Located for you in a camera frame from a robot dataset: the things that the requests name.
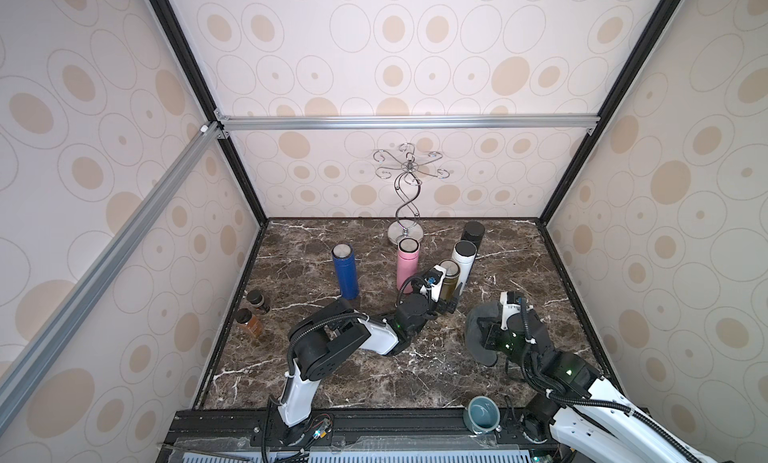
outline spice jar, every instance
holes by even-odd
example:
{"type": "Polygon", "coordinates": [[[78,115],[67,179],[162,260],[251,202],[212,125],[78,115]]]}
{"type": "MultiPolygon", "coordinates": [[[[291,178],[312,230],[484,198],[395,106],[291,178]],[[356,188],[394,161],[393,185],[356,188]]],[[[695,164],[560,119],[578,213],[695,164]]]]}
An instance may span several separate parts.
{"type": "Polygon", "coordinates": [[[248,308],[238,309],[235,312],[235,321],[240,324],[244,331],[252,334],[255,338],[258,338],[264,331],[264,324],[248,308]]]}
{"type": "Polygon", "coordinates": [[[245,295],[250,311],[255,315],[265,315],[270,311],[270,303],[258,289],[252,289],[245,295]]]}

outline aluminum rail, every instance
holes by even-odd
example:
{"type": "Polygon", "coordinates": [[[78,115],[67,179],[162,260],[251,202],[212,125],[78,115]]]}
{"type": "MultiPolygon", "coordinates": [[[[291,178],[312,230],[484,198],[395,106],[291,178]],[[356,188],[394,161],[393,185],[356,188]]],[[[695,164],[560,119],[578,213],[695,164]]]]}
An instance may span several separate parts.
{"type": "Polygon", "coordinates": [[[5,432],[26,400],[43,380],[56,358],[90,314],[101,295],[117,277],[123,265],[152,229],[154,222],[181,188],[212,141],[221,135],[216,122],[208,122],[187,145],[170,169],[139,205],[133,216],[112,238],[83,276],[69,299],[48,320],[48,324],[27,345],[0,385],[0,435],[5,432]]]}
{"type": "Polygon", "coordinates": [[[594,128],[597,114],[512,114],[430,116],[221,116],[225,131],[394,130],[438,128],[594,128]]]}

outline mug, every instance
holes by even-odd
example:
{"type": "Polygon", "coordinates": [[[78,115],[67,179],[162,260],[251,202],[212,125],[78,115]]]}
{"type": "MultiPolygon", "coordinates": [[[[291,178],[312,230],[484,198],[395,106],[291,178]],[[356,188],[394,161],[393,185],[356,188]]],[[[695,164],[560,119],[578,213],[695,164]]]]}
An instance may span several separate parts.
{"type": "Polygon", "coordinates": [[[476,435],[494,431],[500,419],[498,406],[487,396],[475,396],[464,409],[464,424],[476,435]]]}

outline metal stand base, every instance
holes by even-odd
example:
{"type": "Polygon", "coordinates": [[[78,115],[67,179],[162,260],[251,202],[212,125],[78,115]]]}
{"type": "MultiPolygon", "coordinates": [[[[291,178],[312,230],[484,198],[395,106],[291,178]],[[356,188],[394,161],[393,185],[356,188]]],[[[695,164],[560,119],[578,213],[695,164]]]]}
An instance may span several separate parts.
{"type": "Polygon", "coordinates": [[[424,228],[422,228],[421,225],[418,223],[414,224],[413,220],[411,219],[401,219],[400,222],[408,228],[408,233],[406,234],[406,231],[403,230],[402,226],[400,226],[400,223],[395,221],[389,225],[389,229],[387,229],[386,232],[386,235],[389,238],[389,242],[391,244],[397,245],[403,238],[414,238],[419,243],[422,242],[422,238],[424,238],[424,228]]]}

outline marble table surface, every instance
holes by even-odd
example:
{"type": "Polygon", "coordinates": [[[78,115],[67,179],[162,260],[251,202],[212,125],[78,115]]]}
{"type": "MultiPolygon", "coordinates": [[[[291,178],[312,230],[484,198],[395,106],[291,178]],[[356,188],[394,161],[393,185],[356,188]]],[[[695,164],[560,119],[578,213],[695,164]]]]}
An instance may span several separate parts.
{"type": "MultiPolygon", "coordinates": [[[[204,409],[260,408],[268,394],[279,398],[286,371],[290,328],[340,295],[330,250],[351,243],[357,256],[360,311],[391,311],[396,247],[385,233],[388,219],[281,219],[270,222],[247,289],[258,288],[271,311],[255,339],[235,325],[216,369],[204,409]]],[[[422,220],[425,236],[419,268],[450,258],[465,219],[422,220]]],[[[483,219],[486,233],[457,311],[430,322],[414,343],[395,357],[357,351],[322,380],[314,408],[441,408],[466,405],[477,395],[516,406],[533,397],[525,384],[504,374],[504,359],[491,368],[476,363],[464,348],[466,314],[498,301],[499,293],[522,290],[548,324],[553,343],[595,358],[565,294],[562,281],[531,221],[483,219]]],[[[517,369],[511,371],[519,377],[517,369]]]]}

